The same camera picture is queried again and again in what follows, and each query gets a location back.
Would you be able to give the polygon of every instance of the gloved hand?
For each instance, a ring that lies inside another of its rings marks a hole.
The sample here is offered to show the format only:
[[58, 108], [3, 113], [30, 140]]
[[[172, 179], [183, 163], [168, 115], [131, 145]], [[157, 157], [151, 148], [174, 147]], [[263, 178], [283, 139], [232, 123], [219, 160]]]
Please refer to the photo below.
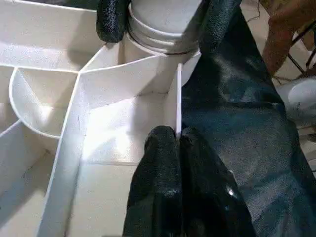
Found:
[[233, 174], [196, 129], [182, 131], [180, 155], [187, 236], [256, 236]]
[[[100, 0], [96, 29], [101, 40], [117, 43], [122, 40], [128, 20], [130, 0]], [[204, 0], [208, 6], [199, 37], [202, 54], [212, 53], [220, 44], [241, 0]]]
[[179, 237], [182, 187], [177, 141], [171, 127], [148, 135], [130, 185], [123, 236]]

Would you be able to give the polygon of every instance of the black cloth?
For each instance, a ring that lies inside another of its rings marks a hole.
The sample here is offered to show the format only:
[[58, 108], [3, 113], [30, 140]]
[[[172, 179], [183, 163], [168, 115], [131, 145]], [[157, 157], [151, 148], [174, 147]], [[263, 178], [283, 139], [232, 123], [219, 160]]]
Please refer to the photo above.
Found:
[[238, 11], [216, 52], [182, 87], [182, 121], [236, 178], [261, 237], [316, 236], [316, 181]]

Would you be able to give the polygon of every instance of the white compartment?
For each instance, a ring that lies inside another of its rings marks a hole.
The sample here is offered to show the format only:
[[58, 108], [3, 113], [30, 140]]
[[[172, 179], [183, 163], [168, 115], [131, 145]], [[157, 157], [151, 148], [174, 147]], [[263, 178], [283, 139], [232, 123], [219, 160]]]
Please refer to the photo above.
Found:
[[0, 65], [0, 134], [13, 125], [18, 118], [11, 108], [9, 100], [9, 83], [14, 68]]
[[179, 63], [185, 64], [188, 61], [192, 61], [192, 59], [199, 59], [200, 52], [190, 52], [181, 55], [157, 53], [141, 46], [129, 33], [126, 33], [121, 42], [104, 45], [81, 71], [86, 72], [113, 67], [151, 56], [159, 56], [159, 60], [155, 61], [155, 70], [159, 73], [165, 70], [163, 73], [165, 73], [165, 77], [169, 78], [173, 75]]
[[39, 160], [24, 175], [22, 173], [11, 188], [0, 196], [1, 237], [36, 236], [54, 156], [45, 153], [33, 158]]
[[119, 43], [106, 43], [82, 71], [117, 66], [153, 55], [155, 55], [154, 52], [143, 48], [129, 34], [126, 34]]
[[174, 79], [167, 78], [157, 71], [159, 60], [153, 56], [80, 75], [39, 237], [121, 235], [146, 136], [157, 125], [181, 130], [181, 64]]
[[22, 122], [38, 134], [59, 139], [77, 73], [19, 68], [10, 100]]
[[0, 9], [0, 63], [78, 71], [104, 44], [95, 11], [20, 0]]

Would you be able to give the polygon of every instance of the skin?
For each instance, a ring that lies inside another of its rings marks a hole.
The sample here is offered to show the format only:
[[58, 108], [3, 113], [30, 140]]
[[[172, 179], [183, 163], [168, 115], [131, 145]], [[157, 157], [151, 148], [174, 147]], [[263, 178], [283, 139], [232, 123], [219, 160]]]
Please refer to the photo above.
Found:
[[315, 0], [291, 0], [273, 13], [269, 19], [269, 35], [262, 55], [271, 75], [274, 75], [286, 60], [294, 33], [304, 23], [315, 19]]

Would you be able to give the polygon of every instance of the black fabric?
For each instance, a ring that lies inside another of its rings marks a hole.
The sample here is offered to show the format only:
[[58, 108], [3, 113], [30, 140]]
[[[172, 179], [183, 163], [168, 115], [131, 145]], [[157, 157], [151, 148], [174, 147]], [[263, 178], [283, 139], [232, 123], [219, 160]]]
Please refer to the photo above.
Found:
[[171, 127], [154, 128], [131, 181], [123, 236], [178, 237], [182, 187], [177, 141]]
[[187, 236], [256, 236], [233, 174], [196, 129], [182, 131], [180, 154]]
[[238, 11], [182, 87], [182, 121], [236, 178], [261, 237], [316, 236], [316, 181]]

